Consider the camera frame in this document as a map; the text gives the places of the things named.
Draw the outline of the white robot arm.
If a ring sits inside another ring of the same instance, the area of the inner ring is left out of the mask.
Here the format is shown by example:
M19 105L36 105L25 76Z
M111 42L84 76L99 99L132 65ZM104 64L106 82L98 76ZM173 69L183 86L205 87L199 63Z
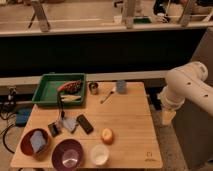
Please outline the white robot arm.
M162 124L170 125L185 100L188 99L213 116L213 87L205 83L207 67L193 61L166 73L166 86L158 98L162 105Z

